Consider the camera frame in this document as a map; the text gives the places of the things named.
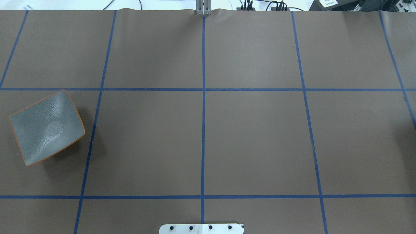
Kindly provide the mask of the grey square plate orange rim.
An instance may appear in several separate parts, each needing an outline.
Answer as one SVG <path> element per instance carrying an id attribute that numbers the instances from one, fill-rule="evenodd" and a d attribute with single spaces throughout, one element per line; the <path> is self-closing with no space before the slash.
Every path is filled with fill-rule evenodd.
<path id="1" fill-rule="evenodd" d="M 10 115 L 9 122 L 26 166 L 56 155 L 86 133 L 65 89 Z"/>

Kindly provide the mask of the aluminium frame post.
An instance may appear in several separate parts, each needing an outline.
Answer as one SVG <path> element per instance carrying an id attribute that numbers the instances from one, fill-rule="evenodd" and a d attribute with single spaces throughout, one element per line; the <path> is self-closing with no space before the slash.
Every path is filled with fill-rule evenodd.
<path id="1" fill-rule="evenodd" d="M 196 15 L 211 15 L 211 0 L 196 0 Z"/>

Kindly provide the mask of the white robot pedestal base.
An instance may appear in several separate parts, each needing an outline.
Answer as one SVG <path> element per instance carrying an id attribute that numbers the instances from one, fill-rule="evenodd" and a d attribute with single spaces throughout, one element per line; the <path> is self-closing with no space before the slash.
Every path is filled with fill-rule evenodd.
<path id="1" fill-rule="evenodd" d="M 159 234 L 244 234 L 243 224 L 167 224 L 159 228 Z"/>

